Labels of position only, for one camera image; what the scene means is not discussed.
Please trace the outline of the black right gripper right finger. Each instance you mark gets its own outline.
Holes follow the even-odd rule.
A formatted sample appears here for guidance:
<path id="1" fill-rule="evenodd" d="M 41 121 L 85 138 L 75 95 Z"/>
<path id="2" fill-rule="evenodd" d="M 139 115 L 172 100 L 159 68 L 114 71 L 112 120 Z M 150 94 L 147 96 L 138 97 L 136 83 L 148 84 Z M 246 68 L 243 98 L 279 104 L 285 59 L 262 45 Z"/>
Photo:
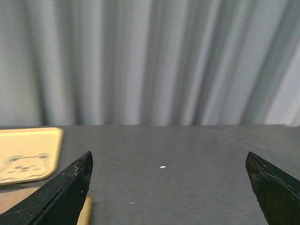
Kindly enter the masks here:
<path id="1" fill-rule="evenodd" d="M 252 190 L 269 225 L 300 223 L 300 181 L 259 155 L 245 162 Z"/>

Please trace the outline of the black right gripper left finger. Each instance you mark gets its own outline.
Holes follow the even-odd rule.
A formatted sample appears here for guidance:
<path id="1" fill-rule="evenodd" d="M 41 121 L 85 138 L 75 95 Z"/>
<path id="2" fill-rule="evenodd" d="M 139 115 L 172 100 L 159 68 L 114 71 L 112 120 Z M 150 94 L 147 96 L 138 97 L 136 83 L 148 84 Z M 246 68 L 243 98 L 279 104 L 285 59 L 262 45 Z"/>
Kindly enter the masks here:
<path id="1" fill-rule="evenodd" d="M 93 169 L 86 152 L 33 194 L 0 216 L 2 225 L 75 225 L 83 209 Z"/>

